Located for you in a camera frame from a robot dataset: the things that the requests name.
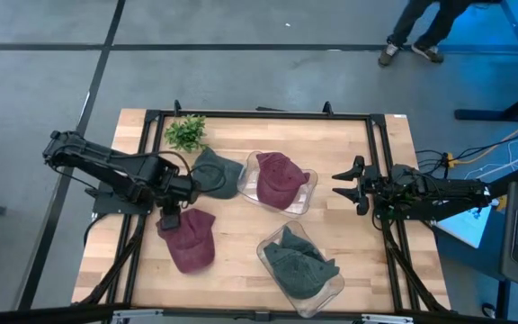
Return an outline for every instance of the green plant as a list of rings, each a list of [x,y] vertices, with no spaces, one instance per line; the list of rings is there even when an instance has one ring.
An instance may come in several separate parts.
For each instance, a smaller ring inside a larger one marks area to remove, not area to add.
[[[207,145],[201,144],[201,138],[205,136],[205,116],[185,116],[184,122],[174,121],[165,131],[165,141],[171,144],[171,149],[184,150],[191,153],[195,149],[205,149]]]

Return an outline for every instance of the yellow cable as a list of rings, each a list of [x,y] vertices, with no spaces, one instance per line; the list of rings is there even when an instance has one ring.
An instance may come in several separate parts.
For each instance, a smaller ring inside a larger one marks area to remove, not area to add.
[[[501,139],[501,141],[504,141],[504,140],[509,140],[511,137],[515,136],[516,134],[518,133],[518,129],[514,132],[512,132],[511,134],[507,135],[504,139]],[[485,155],[491,153],[494,149],[496,149],[497,147],[499,146],[499,144],[491,147],[491,148],[488,148],[485,152],[483,152],[480,156],[478,157],[475,157],[471,160],[468,160],[468,161],[461,161],[461,160],[455,160],[455,161],[452,161],[453,164],[469,164],[469,163],[473,163],[475,161],[478,161],[479,159],[481,159],[482,157],[484,157]]]

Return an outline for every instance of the concrete floor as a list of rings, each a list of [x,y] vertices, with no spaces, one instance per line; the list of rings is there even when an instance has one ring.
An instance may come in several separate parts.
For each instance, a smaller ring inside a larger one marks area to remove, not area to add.
[[[103,43],[116,3],[0,0],[0,42]],[[508,3],[518,20],[518,1]],[[115,43],[378,45],[404,5],[400,0],[128,0]],[[411,39],[435,14],[436,6]],[[404,52],[385,69],[377,66],[374,51],[114,51],[85,136],[109,145],[120,108],[168,108],[174,99],[197,109],[261,105],[314,112],[328,100],[336,112],[405,113],[417,149],[452,152],[500,140],[518,127],[452,117],[454,109],[501,110],[518,99],[518,51],[498,51],[518,46],[502,7],[471,7],[443,44],[464,50],[449,53],[441,66]],[[0,311],[14,307],[57,181],[40,153],[51,131],[75,128],[99,54],[0,51],[0,203],[8,208],[0,217]],[[507,160],[506,148],[500,148],[451,176]],[[70,185],[34,307],[69,304],[92,203],[82,185]],[[495,302],[496,280],[444,257],[442,264],[453,309],[481,316],[480,304]],[[509,319],[518,320],[516,284]]]

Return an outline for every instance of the wooden tabletop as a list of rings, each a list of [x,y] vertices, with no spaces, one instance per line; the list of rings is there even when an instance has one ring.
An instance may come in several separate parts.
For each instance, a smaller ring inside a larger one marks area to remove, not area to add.
[[[114,149],[137,152],[145,112],[121,111],[112,143]],[[386,118],[394,162],[416,167],[406,116]],[[173,120],[165,119],[165,126]],[[345,280],[343,291],[323,311],[393,311],[380,231],[372,227],[370,215],[358,216],[351,202],[331,191],[333,187],[354,186],[333,180],[331,175],[348,170],[355,155],[371,161],[363,121],[207,118],[205,132],[204,142],[224,158],[245,163],[253,151],[280,151],[300,167],[315,170],[317,186],[308,212],[298,221],[326,258],[336,260]],[[375,130],[375,137],[383,162],[379,130]],[[162,143],[161,149],[168,147]],[[191,165],[198,156],[181,153]],[[181,165],[174,157],[165,158]],[[381,172],[386,174],[384,163]],[[132,304],[152,308],[294,311],[255,251],[263,239],[290,218],[251,204],[241,195],[228,201],[201,196],[193,207],[217,217],[212,228],[215,261],[202,273],[181,274],[156,233],[159,216],[154,212],[147,218]],[[112,265],[121,223],[121,215],[109,215],[90,231],[74,302],[84,299]],[[416,221],[406,221],[406,233],[414,269],[436,299],[449,307],[433,233]],[[126,278],[124,268],[116,301],[122,300]],[[404,305],[409,307],[400,268],[398,278]]]

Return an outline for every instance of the person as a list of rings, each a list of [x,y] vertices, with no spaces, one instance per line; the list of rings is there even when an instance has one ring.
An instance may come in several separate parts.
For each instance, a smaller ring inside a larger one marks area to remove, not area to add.
[[[401,49],[413,30],[413,26],[434,0],[409,0],[405,10],[399,17],[393,33],[387,38],[387,47],[381,52],[379,65],[386,67]],[[413,44],[413,52],[425,57],[433,63],[442,63],[443,54],[437,49],[440,41],[449,36],[455,19],[463,14],[472,0],[439,0],[439,13],[431,23],[429,30]]]

